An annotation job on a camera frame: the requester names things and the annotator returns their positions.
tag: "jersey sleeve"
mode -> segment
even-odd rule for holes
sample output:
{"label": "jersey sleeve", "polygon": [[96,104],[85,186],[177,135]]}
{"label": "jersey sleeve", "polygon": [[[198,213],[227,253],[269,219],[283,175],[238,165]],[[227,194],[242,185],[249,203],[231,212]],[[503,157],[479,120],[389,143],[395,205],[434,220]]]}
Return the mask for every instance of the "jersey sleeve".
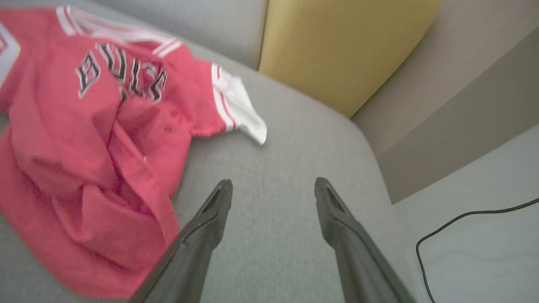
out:
{"label": "jersey sleeve", "polygon": [[266,141],[267,126],[256,113],[239,77],[217,64],[192,57],[182,45],[167,56],[174,64],[167,89],[176,88],[183,114],[194,136],[240,129],[259,144]]}

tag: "black cable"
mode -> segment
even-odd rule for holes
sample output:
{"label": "black cable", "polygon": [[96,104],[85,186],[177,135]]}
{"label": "black cable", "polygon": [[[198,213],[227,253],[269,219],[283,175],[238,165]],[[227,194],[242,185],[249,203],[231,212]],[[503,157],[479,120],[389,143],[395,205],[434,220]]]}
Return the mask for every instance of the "black cable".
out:
{"label": "black cable", "polygon": [[446,227],[448,227],[449,225],[455,223],[456,221],[466,217],[466,216],[469,216],[469,215],[479,215],[479,214],[503,214],[504,212],[510,212],[510,211],[514,211],[514,210],[519,210],[519,209],[523,209],[525,207],[528,207],[530,205],[534,205],[535,203],[539,202],[539,198],[538,199],[535,199],[533,201],[530,201],[528,203],[524,203],[522,205],[519,205],[519,206],[515,206],[515,207],[511,207],[511,208],[506,208],[506,209],[500,209],[500,210],[482,210],[482,211],[470,211],[470,212],[467,212],[465,214],[462,214],[460,216],[458,216],[457,218],[447,222],[444,226],[438,228],[435,232],[423,237],[421,240],[419,240],[419,242],[417,243],[416,245],[416,253],[417,253],[417,259],[419,260],[419,266],[421,266],[421,272],[423,273],[423,281],[425,282],[425,287],[427,288],[427,293],[429,293],[429,297],[431,298],[431,301],[432,303],[436,303],[434,301],[434,298],[432,297],[432,293],[431,293],[431,290],[429,288],[429,284],[427,283],[427,275],[425,274],[425,268],[423,267],[423,262],[421,261],[421,256],[419,255],[419,245],[429,239],[430,237],[436,235],[437,233],[439,233],[440,231],[444,230]]}

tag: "basketball jersey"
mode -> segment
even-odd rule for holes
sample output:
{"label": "basketball jersey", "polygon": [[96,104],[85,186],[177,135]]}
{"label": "basketball jersey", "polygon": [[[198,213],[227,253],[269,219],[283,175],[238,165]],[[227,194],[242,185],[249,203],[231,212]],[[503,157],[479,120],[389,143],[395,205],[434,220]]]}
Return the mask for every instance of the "basketball jersey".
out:
{"label": "basketball jersey", "polygon": [[0,10],[0,210],[60,281],[131,296],[179,231],[191,138],[266,125],[178,39],[69,6]]}

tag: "couch cushion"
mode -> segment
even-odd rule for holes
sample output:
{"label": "couch cushion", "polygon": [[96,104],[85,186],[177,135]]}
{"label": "couch cushion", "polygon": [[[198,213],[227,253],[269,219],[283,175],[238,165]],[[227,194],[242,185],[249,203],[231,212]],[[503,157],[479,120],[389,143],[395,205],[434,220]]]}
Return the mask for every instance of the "couch cushion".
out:
{"label": "couch cushion", "polygon": [[266,0],[93,0],[258,69]]}
{"label": "couch cushion", "polygon": [[[66,3],[118,22],[143,24],[82,0],[16,1],[17,6]],[[241,76],[268,125],[268,139],[261,147],[241,132],[191,145],[174,198],[181,226],[219,180],[230,178],[234,186],[224,237],[213,253],[201,302],[344,301],[333,250],[320,232],[314,198],[318,176],[331,181],[408,283],[391,203],[360,130],[289,87],[198,45],[190,47],[195,56]],[[3,217],[0,242],[1,302],[94,302],[59,284]]]}
{"label": "couch cushion", "polygon": [[260,72],[351,117],[412,52],[439,0],[272,0]]}

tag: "white sleeve trim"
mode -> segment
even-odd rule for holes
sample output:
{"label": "white sleeve trim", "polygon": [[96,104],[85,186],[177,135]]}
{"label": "white sleeve trim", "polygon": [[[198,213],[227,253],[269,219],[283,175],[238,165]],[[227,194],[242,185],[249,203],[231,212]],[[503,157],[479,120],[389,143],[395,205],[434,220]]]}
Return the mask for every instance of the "white sleeve trim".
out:
{"label": "white sleeve trim", "polygon": [[72,8],[70,5],[57,7],[56,15],[68,36],[86,35],[107,38],[118,43],[152,41],[159,43],[153,54],[161,58],[182,45],[182,42],[175,37],[136,25],[109,21]]}
{"label": "white sleeve trim", "polygon": [[20,53],[17,40],[2,23],[0,23],[0,44],[0,88],[2,88]]}
{"label": "white sleeve trim", "polygon": [[267,126],[264,120],[256,113],[251,103],[251,99],[239,77],[235,77],[222,70],[219,66],[212,65],[216,70],[216,81],[213,81],[215,92],[221,97],[221,106],[217,103],[217,111],[227,125],[226,130],[241,129],[250,137],[255,139],[260,145],[266,142]]}

